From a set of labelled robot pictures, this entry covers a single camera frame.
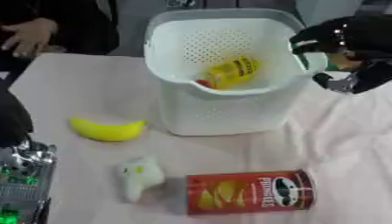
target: pringles can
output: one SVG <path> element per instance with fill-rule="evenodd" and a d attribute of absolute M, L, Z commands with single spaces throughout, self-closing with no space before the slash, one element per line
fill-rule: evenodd
<path fill-rule="evenodd" d="M 303 171 L 190 175 L 189 214 L 232 214 L 310 209 L 314 185 Z"/>

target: white basket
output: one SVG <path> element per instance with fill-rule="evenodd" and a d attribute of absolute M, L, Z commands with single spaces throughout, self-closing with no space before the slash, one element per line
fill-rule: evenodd
<path fill-rule="evenodd" d="M 161 80 L 160 113 L 183 136 L 270 130 L 284 124 L 291 104 L 316 72 L 322 53 L 306 55 L 306 69 L 289 38 L 303 26 L 290 14 L 267 9 L 187 10 L 155 17 L 144 46 L 148 68 Z M 236 89 L 195 82 L 211 65 L 249 56 L 261 61 L 255 78 Z"/>

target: table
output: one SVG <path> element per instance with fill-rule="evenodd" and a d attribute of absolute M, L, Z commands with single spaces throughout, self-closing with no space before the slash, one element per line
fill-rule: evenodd
<path fill-rule="evenodd" d="M 83 223 L 390 223 L 392 87 L 342 95 L 311 84 L 281 128 L 237 136 L 181 137 L 157 113 L 158 84 L 142 59 L 46 54 L 11 91 L 30 111 L 33 137 L 59 148 L 50 222 Z M 150 127 L 125 143 L 75 135 L 69 116 L 105 123 L 147 118 Z M 125 203 L 116 166 L 157 157 L 169 177 L 139 204 Z M 186 174 L 305 168 L 317 183 L 311 211 L 188 217 L 177 194 Z"/>

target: yellow bottle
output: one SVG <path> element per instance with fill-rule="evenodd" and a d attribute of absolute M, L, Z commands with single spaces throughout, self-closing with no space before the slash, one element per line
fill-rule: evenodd
<path fill-rule="evenodd" d="M 240 57 L 208 68 L 206 80 L 211 88 L 227 89 L 235 84 L 252 79 L 260 69 L 260 62 Z"/>

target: banana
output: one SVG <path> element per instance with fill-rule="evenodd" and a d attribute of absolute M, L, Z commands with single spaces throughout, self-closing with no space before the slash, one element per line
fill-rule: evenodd
<path fill-rule="evenodd" d="M 72 117 L 69 122 L 79 135 L 103 142 L 121 142 L 135 138 L 143 132 L 146 123 L 145 120 L 140 120 L 124 125 L 110 126 L 91 122 L 81 117 Z"/>

